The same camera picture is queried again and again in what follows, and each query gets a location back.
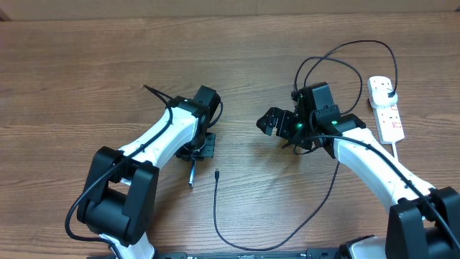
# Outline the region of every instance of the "power socket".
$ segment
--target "power socket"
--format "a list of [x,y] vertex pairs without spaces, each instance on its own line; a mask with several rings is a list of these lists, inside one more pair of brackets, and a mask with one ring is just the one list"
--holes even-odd
[[396,104],[373,110],[380,143],[396,143],[404,138],[403,125]]
[[367,81],[367,89],[380,143],[392,144],[402,140],[404,131],[396,105],[397,94],[388,97],[388,93],[393,91],[391,80],[384,76],[372,76]]

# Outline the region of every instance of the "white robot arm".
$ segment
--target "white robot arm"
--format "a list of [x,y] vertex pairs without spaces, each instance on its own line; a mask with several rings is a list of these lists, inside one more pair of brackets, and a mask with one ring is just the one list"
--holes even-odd
[[[460,195],[436,189],[401,165],[376,141],[365,123],[341,114],[326,82],[293,92],[294,112],[272,107],[257,121],[267,135],[313,152],[323,147],[352,169],[380,200],[389,221],[387,237],[353,240],[343,258],[460,258]],[[436,222],[425,228],[423,220]]]
[[[193,99],[178,96],[168,104],[172,113],[167,109],[160,120],[137,140],[118,150],[102,147],[95,154],[83,190],[85,192],[92,186],[91,192],[78,205],[78,221],[102,239],[109,240],[112,249],[123,259],[151,259],[155,254],[145,230],[152,215],[160,169],[176,155],[192,160],[194,172],[194,160],[213,154],[214,135],[206,131],[221,104],[216,91],[201,86]],[[204,149],[210,150],[211,154],[203,152]],[[121,160],[123,166],[116,167]],[[130,186],[127,195],[109,188],[107,181],[95,185],[111,167],[114,168],[109,181],[121,181]]]
[[[378,149],[391,160],[407,179],[412,181],[415,187],[423,195],[429,195],[430,188],[434,188],[430,183],[421,180],[406,167],[401,165],[401,163],[375,140],[369,129],[355,128],[343,132],[342,135],[370,144],[372,147]],[[339,162],[348,166],[361,178],[380,200],[387,213],[390,207],[397,204],[402,198],[406,198],[409,201],[418,198],[418,196],[395,174],[394,170],[376,153],[366,150],[366,148],[361,145],[340,139],[334,140],[333,150]]]

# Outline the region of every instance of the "white power strip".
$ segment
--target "white power strip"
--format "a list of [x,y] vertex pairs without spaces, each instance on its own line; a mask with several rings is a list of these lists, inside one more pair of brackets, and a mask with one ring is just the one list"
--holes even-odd
[[374,111],[380,143],[391,144],[393,155],[397,159],[395,143],[404,138],[404,130],[395,99],[387,96],[389,89],[392,89],[391,80],[384,76],[372,76],[367,81],[367,89],[369,90],[371,104],[374,100],[379,100],[379,108],[373,108],[372,110]]

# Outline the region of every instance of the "black bracket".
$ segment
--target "black bracket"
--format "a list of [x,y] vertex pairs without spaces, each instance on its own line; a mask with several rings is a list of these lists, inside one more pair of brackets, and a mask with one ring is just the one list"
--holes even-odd
[[[102,147],[93,158],[85,191],[111,166],[123,158],[121,151]],[[128,195],[109,188],[109,181],[95,187],[79,204],[78,221],[96,234],[115,237],[122,245],[134,245],[147,230],[157,190],[160,169],[151,162],[128,160],[110,181],[131,180]]]
[[[460,238],[460,195],[451,187],[431,189],[429,200],[444,218],[457,239]],[[390,207],[385,253],[388,258],[460,258],[442,227],[425,228],[422,216],[435,221],[423,201],[401,199]]]
[[297,101],[294,112],[272,107],[256,123],[269,136],[276,127],[276,135],[287,140],[283,147],[296,145],[311,150],[314,143],[316,147],[324,147],[335,158],[334,140],[316,139],[312,142],[305,139],[319,135],[341,136],[347,130],[366,127],[354,114],[341,116],[326,82],[304,87],[295,92],[293,98]]
[[200,150],[195,150],[193,152],[190,152],[185,146],[182,146],[175,153],[175,156],[185,161],[190,161],[190,160],[202,161],[205,158],[213,158],[215,145],[216,145],[216,134],[207,132],[205,134],[204,145]]

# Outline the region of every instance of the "black connector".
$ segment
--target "black connector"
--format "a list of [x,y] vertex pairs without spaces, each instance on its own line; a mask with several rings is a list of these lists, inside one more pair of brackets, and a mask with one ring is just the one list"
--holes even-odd
[[219,169],[216,168],[216,172],[214,172],[214,178],[216,179],[216,181],[219,180]]

